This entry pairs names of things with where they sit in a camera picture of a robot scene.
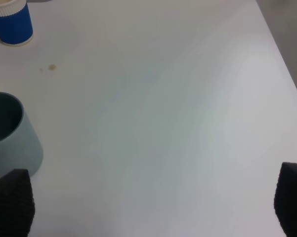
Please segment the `paper cup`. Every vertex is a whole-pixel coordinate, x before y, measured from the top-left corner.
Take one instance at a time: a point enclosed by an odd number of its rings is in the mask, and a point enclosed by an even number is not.
[[[33,38],[26,0],[0,0],[0,40],[8,46],[22,46]]]
[[[21,102],[0,92],[0,178],[14,169],[39,169],[43,149]]]

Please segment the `stain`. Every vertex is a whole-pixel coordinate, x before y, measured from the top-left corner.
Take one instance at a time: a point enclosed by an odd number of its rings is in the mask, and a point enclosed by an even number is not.
[[[50,71],[54,71],[54,70],[56,69],[56,66],[55,66],[54,64],[51,64],[51,65],[48,67],[48,69],[49,69]]]

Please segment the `black textured object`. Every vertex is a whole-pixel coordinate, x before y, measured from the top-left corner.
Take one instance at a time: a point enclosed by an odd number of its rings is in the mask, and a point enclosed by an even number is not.
[[[297,237],[297,164],[282,163],[274,208],[287,237]]]
[[[35,214],[31,180],[26,169],[0,178],[0,237],[26,237]]]

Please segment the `gray floor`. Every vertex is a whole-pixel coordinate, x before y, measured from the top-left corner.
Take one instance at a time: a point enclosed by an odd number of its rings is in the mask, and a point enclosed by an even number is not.
[[[297,0],[257,0],[297,87]]]

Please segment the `mug rim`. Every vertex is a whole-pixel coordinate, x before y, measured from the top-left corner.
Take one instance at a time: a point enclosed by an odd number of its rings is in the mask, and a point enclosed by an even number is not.
[[[19,1],[19,0],[11,0],[11,1],[8,1],[8,2],[5,2],[5,3],[1,3],[0,7],[9,6],[11,4],[14,4],[16,1]]]
[[[17,126],[15,127],[15,129],[14,129],[13,131],[11,131],[7,136],[5,136],[5,137],[3,137],[2,139],[0,139],[0,142],[2,142],[2,141],[4,141],[4,140],[10,138],[10,137],[14,134],[14,132],[19,128],[19,126],[21,125],[21,123],[22,123],[22,121],[23,121],[23,118],[24,118],[24,108],[23,108],[23,105],[22,105],[21,101],[20,101],[18,98],[16,98],[14,95],[11,95],[11,94],[6,93],[6,92],[1,92],[1,91],[0,91],[0,94],[1,94],[1,95],[5,95],[5,96],[10,97],[10,98],[12,98],[13,100],[15,100],[15,101],[20,105],[20,107],[21,107],[21,112],[22,112],[21,119],[20,119],[18,125],[17,125]]]

